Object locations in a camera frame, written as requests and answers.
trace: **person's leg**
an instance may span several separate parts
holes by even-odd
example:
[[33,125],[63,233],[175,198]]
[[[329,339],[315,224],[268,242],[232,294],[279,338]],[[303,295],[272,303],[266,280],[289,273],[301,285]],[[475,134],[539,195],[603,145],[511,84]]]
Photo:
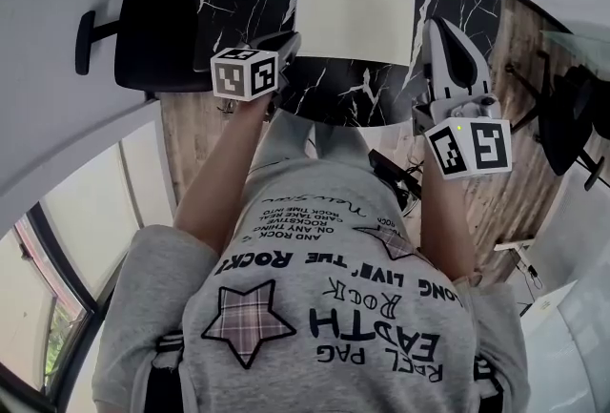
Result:
[[250,172],[282,160],[307,157],[305,144],[313,124],[311,120],[278,110],[258,145]]
[[319,158],[348,164],[370,173],[373,171],[369,162],[369,147],[357,128],[316,123],[315,151]]

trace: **sheet of paper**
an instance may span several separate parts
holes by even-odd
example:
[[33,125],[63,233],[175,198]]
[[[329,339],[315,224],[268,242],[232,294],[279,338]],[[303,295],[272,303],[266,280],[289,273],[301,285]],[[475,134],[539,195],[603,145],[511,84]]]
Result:
[[296,0],[299,56],[408,66],[415,0]]

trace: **black backpack strap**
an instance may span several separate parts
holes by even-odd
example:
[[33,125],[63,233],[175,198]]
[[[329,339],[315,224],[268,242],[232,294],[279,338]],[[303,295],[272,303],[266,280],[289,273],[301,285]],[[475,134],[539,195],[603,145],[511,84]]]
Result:
[[159,339],[156,352],[146,389],[144,413],[184,413],[178,372],[184,352],[182,330],[170,332]]

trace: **plaid star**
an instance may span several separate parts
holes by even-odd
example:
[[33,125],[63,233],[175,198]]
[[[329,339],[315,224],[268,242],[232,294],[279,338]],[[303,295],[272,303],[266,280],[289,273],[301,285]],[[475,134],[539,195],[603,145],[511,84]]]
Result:
[[382,228],[381,225],[377,225],[376,228],[357,227],[354,230],[362,232],[363,234],[368,234],[379,240],[383,244],[383,248],[385,248],[388,257],[391,260],[409,256],[420,257],[409,240],[401,237],[388,228]]
[[263,341],[296,334],[296,330],[272,310],[274,289],[274,280],[268,280],[245,293],[221,287],[218,316],[201,334],[201,338],[225,341],[242,367],[250,369]]

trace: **black and white qr marker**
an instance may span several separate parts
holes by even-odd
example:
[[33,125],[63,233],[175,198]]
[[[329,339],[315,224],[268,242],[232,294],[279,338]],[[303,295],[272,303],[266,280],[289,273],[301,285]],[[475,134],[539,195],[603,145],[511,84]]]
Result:
[[447,118],[426,132],[443,178],[509,172],[510,123],[505,119]]
[[277,52],[228,48],[211,59],[213,94],[250,101],[278,88]]

